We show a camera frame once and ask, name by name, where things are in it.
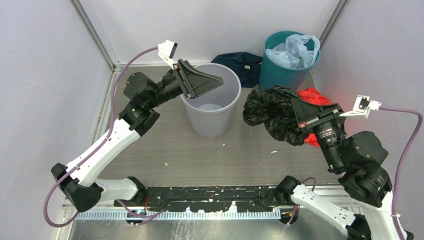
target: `black mount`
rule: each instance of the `black mount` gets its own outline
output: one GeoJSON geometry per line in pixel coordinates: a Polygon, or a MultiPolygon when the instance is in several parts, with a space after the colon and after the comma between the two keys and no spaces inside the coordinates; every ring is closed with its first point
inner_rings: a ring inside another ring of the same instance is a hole
{"type": "MultiPolygon", "coordinates": [[[[56,165],[51,168],[51,173],[57,182],[67,173],[67,167],[63,164],[56,163],[56,165]]],[[[138,192],[129,202],[140,204],[145,198],[146,188],[135,177],[129,176],[128,179],[133,181],[138,188],[138,192]]],[[[78,182],[78,178],[72,179],[71,176],[68,176],[60,183],[59,189],[65,194],[76,210],[79,213],[83,213],[99,202],[103,188],[96,183],[93,183],[90,187],[86,187],[79,185],[78,182]]]]}
{"type": "Polygon", "coordinates": [[[392,190],[389,174],[381,167],[389,153],[370,131],[361,131],[346,139],[345,118],[339,104],[314,105],[297,98],[291,104],[299,127],[313,132],[321,147],[330,173],[346,172],[338,182],[358,201],[382,206],[392,190]]]}
{"type": "Polygon", "coordinates": [[[188,61],[178,60],[159,83],[155,83],[142,72],[132,74],[126,81],[123,94],[130,99],[119,118],[143,136],[159,118],[153,108],[181,94],[194,99],[223,85],[223,79],[197,71],[188,61]]]}

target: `stainless steel surface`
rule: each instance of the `stainless steel surface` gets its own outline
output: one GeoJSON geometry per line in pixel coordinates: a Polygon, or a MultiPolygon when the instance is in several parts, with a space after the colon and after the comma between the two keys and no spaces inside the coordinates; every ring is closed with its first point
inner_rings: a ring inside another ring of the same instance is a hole
{"type": "Polygon", "coordinates": [[[125,221],[76,220],[70,240],[345,240],[334,227],[306,208],[283,233],[278,220],[152,221],[129,227],[125,221]]]}
{"type": "MultiPolygon", "coordinates": [[[[143,207],[135,208],[139,214],[146,214],[143,207]]],[[[147,216],[157,214],[156,211],[148,211],[147,216]]],[[[115,209],[90,209],[85,212],[80,212],[75,220],[130,220],[142,221],[140,217],[128,218],[127,210],[123,208],[115,209]]],[[[238,212],[236,204],[231,206],[227,211],[205,212],[198,211],[192,212],[186,209],[182,212],[165,211],[156,216],[155,220],[278,220],[281,217],[280,208],[274,208],[272,211],[265,212],[238,212]]]]}
{"type": "MultiPolygon", "coordinates": [[[[126,79],[143,72],[154,81],[167,66],[129,68],[118,84],[115,114],[128,103],[126,79]]],[[[301,88],[312,87],[309,76],[301,88]]],[[[336,184],[317,147],[291,146],[273,139],[265,127],[243,121],[243,105],[250,88],[243,88],[228,130],[217,137],[198,135],[178,97],[155,110],[161,114],[141,139],[127,147],[100,174],[103,179],[137,177],[146,186],[277,185],[286,175],[299,180],[316,177],[319,184],[336,184]]]]}

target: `teal trash can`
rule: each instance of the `teal trash can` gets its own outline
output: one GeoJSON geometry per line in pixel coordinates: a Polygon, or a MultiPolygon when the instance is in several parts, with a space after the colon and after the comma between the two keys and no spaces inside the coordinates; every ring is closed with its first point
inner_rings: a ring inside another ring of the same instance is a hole
{"type": "MultiPolygon", "coordinates": [[[[263,59],[260,67],[259,86],[261,90],[270,89],[275,85],[289,87],[293,90],[298,90],[309,70],[318,62],[321,55],[321,50],[318,51],[315,62],[308,68],[290,69],[278,66],[273,63],[266,54],[265,49],[273,49],[278,44],[285,43],[286,38],[293,34],[304,35],[296,31],[280,31],[272,34],[266,39],[263,45],[263,59]]],[[[313,40],[305,44],[308,50],[314,50],[315,43],[313,40]]]]}

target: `red plastic bag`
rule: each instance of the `red plastic bag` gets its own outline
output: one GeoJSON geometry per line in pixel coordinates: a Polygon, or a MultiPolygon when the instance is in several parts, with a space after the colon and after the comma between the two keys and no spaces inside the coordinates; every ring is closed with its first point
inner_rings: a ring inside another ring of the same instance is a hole
{"type": "MultiPolygon", "coordinates": [[[[331,102],[326,98],[325,96],[321,95],[321,93],[316,90],[313,87],[309,87],[303,90],[300,90],[297,92],[299,94],[300,98],[302,98],[303,101],[315,104],[315,105],[328,105],[331,104],[331,102]]],[[[309,137],[305,139],[305,143],[310,144],[315,147],[319,147],[317,138],[315,137],[315,134],[311,133],[309,137]]]]}

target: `white plastic bag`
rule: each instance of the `white plastic bag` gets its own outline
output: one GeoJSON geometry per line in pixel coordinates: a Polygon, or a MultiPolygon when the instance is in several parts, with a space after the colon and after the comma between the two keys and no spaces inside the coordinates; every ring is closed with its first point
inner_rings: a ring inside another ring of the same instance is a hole
{"type": "Polygon", "coordinates": [[[321,43],[315,36],[294,34],[273,49],[266,49],[265,54],[278,66],[288,69],[305,69],[315,63],[321,43]],[[313,40],[315,47],[308,50],[305,44],[313,40]]]}

